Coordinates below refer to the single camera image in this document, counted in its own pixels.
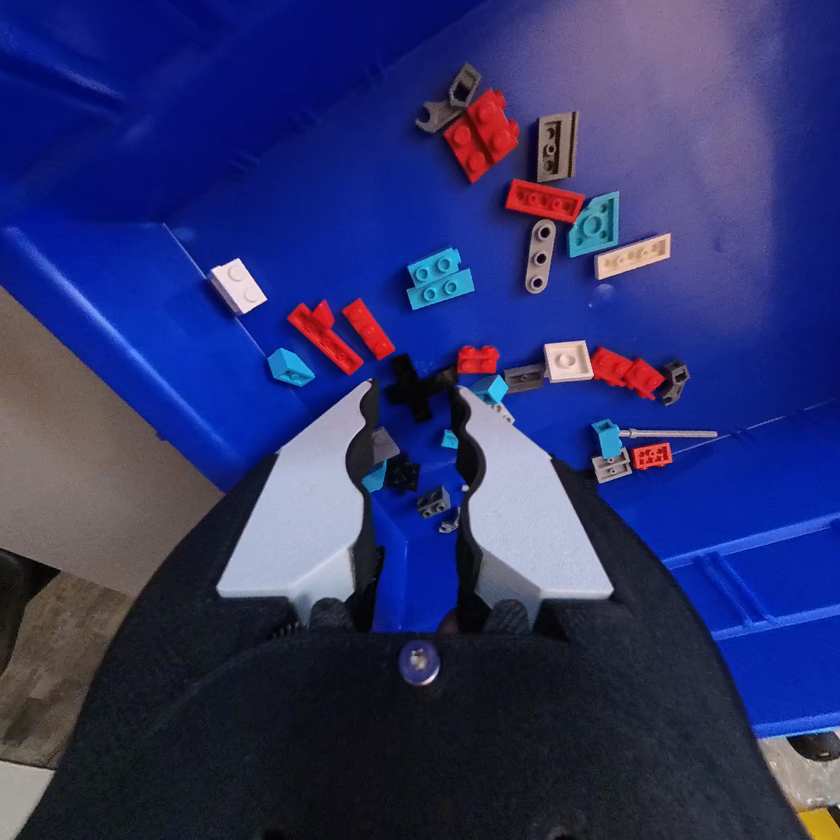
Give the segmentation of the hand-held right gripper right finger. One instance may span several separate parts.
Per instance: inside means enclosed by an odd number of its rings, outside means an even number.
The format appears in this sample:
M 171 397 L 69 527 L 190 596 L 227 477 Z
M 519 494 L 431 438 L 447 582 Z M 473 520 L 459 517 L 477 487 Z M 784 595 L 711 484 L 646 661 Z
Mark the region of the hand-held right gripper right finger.
M 456 539 L 457 604 L 470 618 L 519 602 L 600 602 L 614 592 L 552 456 L 470 389 L 450 393 L 456 468 L 468 490 Z

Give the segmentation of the black cross toy piece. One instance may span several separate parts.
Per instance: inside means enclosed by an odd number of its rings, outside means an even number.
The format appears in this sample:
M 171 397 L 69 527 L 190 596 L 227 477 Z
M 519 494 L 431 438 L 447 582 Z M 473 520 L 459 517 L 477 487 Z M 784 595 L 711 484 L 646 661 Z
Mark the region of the black cross toy piece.
M 429 399 L 448 391 L 459 382 L 456 364 L 420 377 L 407 353 L 393 356 L 390 363 L 396 382 L 385 388 L 385 396 L 393 405 L 407 405 L 417 424 L 433 419 Z

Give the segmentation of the blue plastic bin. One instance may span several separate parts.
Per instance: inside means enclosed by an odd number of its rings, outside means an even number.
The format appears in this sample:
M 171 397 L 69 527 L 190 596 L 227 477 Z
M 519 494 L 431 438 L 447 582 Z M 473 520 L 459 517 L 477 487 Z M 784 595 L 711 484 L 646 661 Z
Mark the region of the blue plastic bin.
M 460 68 L 502 91 L 518 145 L 469 182 L 424 102 Z M 618 191 L 617 247 L 545 291 L 532 227 L 539 118 L 580 112 L 575 174 Z M 595 256 L 671 233 L 670 258 L 599 281 Z M 475 290 L 414 311 L 407 266 L 457 248 Z M 240 258 L 268 300 L 237 317 L 207 278 Z M 2 285 L 218 489 L 358 382 L 421 466 L 465 484 L 448 394 L 414 423 L 360 298 L 420 377 L 466 345 L 499 371 L 584 340 L 655 369 L 678 402 L 590 380 L 506 394 L 577 469 L 592 424 L 707 429 L 602 497 L 717 641 L 756 733 L 838 728 L 838 2 L 2 2 Z M 287 320 L 326 300 L 345 374 Z M 276 381 L 283 348 L 316 375 Z

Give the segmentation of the light grey toy plate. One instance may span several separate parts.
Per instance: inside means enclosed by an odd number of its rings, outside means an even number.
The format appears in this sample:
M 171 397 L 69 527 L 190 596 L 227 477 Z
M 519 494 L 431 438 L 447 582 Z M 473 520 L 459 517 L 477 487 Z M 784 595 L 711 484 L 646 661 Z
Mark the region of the light grey toy plate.
M 622 447 L 618 454 L 605 458 L 602 455 L 591 458 L 591 466 L 595 474 L 595 480 L 599 485 L 617 480 L 633 474 L 633 462 L 627 449 Z

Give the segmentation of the small black toy brick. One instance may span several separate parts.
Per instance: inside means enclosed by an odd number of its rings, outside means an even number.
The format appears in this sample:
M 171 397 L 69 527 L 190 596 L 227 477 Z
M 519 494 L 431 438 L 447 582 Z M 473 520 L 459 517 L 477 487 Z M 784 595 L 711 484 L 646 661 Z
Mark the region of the small black toy brick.
M 400 495 L 417 492 L 421 466 L 411 460 L 408 452 L 401 452 L 386 462 L 384 486 Z

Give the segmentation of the white square toy plate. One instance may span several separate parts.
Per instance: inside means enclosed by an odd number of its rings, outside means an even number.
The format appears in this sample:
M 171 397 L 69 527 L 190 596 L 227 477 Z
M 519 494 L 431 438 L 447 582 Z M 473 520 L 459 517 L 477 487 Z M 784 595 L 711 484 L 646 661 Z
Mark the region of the white square toy plate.
M 543 345 L 545 376 L 551 384 L 587 382 L 594 378 L 589 349 L 584 340 Z

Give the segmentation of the red clip toy plate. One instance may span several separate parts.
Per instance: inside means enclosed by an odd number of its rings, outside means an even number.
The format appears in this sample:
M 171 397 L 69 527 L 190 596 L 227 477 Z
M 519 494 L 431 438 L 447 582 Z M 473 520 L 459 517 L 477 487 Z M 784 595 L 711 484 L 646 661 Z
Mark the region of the red clip toy plate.
M 655 400 L 655 392 L 665 382 L 665 376 L 651 364 L 636 357 L 623 375 L 625 387 L 647 400 Z

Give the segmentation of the red wing toy plate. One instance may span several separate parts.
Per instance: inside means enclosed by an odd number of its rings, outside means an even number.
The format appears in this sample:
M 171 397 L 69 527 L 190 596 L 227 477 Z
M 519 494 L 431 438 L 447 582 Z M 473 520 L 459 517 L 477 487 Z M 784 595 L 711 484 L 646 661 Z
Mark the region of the red wing toy plate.
M 287 320 L 343 373 L 352 375 L 361 368 L 362 358 L 333 331 L 334 316 L 326 300 L 313 310 L 297 305 Z

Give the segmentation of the white toy brick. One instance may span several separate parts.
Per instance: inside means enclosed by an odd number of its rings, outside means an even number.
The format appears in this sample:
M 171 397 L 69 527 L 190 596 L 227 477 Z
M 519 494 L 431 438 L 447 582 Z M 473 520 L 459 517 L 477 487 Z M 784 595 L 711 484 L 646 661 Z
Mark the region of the white toy brick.
M 211 268 L 207 278 L 237 317 L 252 312 L 268 300 L 240 258 Z

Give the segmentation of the grey rounded toy plate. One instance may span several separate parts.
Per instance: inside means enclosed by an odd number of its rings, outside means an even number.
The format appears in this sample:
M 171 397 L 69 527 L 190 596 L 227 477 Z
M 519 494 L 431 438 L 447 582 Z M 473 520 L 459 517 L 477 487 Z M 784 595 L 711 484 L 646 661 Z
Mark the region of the grey rounded toy plate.
M 525 288 L 532 295 L 548 286 L 556 233 L 555 222 L 549 218 L 540 219 L 532 227 L 525 279 Z

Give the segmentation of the cream long toy plate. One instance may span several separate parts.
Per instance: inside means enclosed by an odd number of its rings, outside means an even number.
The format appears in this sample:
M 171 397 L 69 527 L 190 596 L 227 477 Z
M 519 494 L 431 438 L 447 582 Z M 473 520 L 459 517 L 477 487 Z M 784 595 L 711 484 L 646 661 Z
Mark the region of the cream long toy plate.
M 670 258 L 671 233 L 615 248 L 595 256 L 595 278 L 599 281 L 630 270 L 651 266 Z

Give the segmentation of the teal wedge toy plate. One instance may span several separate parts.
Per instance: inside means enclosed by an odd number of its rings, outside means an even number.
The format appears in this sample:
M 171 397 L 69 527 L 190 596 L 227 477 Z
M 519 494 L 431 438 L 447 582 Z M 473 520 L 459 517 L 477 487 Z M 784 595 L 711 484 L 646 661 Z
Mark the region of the teal wedge toy plate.
M 568 233 L 568 254 L 585 256 L 617 247 L 619 235 L 620 192 L 589 198 Z

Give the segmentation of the red stacked toy bricks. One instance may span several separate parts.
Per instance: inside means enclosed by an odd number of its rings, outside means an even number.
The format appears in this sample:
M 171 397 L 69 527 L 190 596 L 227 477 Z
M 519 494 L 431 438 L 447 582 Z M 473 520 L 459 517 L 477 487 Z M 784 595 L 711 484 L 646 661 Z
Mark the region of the red stacked toy bricks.
M 518 145 L 520 129 L 505 113 L 506 99 L 489 89 L 444 132 L 444 138 L 474 183 Z

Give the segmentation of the dark grey clip toy piece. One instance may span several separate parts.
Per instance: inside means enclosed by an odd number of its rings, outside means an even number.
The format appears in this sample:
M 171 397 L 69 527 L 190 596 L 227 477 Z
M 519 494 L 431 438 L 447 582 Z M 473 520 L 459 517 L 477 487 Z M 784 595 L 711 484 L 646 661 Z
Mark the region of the dark grey clip toy piece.
M 415 125 L 424 133 L 434 134 L 456 121 L 473 102 L 480 87 L 481 75 L 466 62 L 452 80 L 445 99 L 425 101 L 425 119 L 416 119 Z

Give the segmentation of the teal bracket toy brick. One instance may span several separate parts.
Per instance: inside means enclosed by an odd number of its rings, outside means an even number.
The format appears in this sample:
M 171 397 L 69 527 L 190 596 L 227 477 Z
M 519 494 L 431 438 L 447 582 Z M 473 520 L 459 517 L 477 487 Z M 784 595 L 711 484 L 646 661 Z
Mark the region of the teal bracket toy brick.
M 406 290 L 412 310 L 462 297 L 475 290 L 469 269 L 461 269 L 457 248 L 445 248 L 406 268 L 413 286 Z

